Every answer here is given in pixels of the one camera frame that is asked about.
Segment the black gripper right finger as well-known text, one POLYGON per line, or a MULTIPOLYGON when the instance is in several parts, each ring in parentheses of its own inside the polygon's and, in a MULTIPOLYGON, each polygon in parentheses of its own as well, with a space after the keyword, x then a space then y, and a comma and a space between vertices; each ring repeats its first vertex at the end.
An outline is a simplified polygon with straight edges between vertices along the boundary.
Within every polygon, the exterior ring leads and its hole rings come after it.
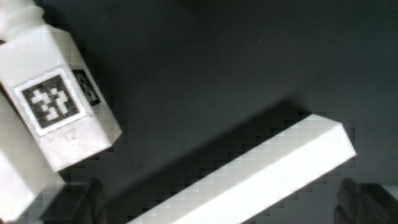
POLYGON ((334 224, 398 224, 398 184, 343 179, 334 224))

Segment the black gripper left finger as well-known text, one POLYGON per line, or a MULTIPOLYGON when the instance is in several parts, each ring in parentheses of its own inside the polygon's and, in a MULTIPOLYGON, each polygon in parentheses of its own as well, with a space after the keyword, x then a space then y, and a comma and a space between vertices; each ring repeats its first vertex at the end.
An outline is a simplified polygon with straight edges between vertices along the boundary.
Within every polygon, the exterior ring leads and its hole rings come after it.
POLYGON ((39 220, 43 224, 106 224, 105 192, 96 179, 64 186, 39 220))

